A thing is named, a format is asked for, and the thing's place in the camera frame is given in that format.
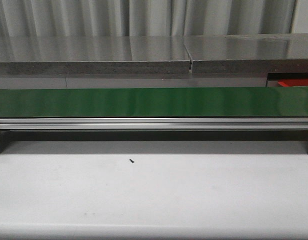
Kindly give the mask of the grey left back bench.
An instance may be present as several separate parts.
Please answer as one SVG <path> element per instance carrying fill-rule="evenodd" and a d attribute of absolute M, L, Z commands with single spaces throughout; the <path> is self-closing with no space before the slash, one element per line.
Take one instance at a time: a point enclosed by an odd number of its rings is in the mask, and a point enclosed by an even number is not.
<path fill-rule="evenodd" d="M 187 74 L 181 37 L 0 37 L 0 75 Z"/>

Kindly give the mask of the green conveyor belt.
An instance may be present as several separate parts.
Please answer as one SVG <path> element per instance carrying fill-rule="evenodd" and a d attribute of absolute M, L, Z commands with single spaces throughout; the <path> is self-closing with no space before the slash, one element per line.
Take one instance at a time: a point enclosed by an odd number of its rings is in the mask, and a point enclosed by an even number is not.
<path fill-rule="evenodd" d="M 308 87 L 0 89 L 0 118 L 308 117 Z"/>

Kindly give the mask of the grey bench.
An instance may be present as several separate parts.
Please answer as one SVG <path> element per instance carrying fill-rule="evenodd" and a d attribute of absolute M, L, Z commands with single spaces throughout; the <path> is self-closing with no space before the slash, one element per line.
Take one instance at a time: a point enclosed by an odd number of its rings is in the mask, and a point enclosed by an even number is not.
<path fill-rule="evenodd" d="M 181 37 L 0 37 L 0 75 L 187 74 Z"/>
<path fill-rule="evenodd" d="M 308 33 L 187 36 L 194 74 L 308 73 Z"/>

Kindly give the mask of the grey right back bench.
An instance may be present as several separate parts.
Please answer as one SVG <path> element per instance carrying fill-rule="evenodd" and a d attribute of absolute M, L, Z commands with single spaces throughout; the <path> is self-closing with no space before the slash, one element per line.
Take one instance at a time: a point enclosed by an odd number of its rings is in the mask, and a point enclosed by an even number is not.
<path fill-rule="evenodd" d="M 308 33 L 187 36 L 194 74 L 308 73 Z"/>

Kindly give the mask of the aluminium conveyor frame rail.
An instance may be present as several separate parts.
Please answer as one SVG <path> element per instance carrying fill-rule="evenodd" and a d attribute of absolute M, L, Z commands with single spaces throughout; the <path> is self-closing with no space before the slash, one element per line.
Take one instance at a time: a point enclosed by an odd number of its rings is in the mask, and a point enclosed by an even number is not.
<path fill-rule="evenodd" d="M 5 130 L 308 130 L 308 117 L 0 118 L 0 131 Z"/>

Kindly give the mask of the grey pleated curtain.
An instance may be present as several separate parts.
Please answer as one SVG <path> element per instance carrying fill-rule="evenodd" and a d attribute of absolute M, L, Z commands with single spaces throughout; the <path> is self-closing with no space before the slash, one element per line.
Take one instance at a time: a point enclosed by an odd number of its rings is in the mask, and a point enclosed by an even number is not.
<path fill-rule="evenodd" d="M 0 0 L 0 37 L 289 33 L 294 0 Z"/>

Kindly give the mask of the red plastic bin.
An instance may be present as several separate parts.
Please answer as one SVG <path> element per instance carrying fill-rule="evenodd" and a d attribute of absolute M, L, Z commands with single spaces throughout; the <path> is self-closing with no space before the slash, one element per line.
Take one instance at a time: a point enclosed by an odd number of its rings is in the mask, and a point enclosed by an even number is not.
<path fill-rule="evenodd" d="M 281 87 L 308 87 L 308 78 L 280 79 L 277 83 Z"/>

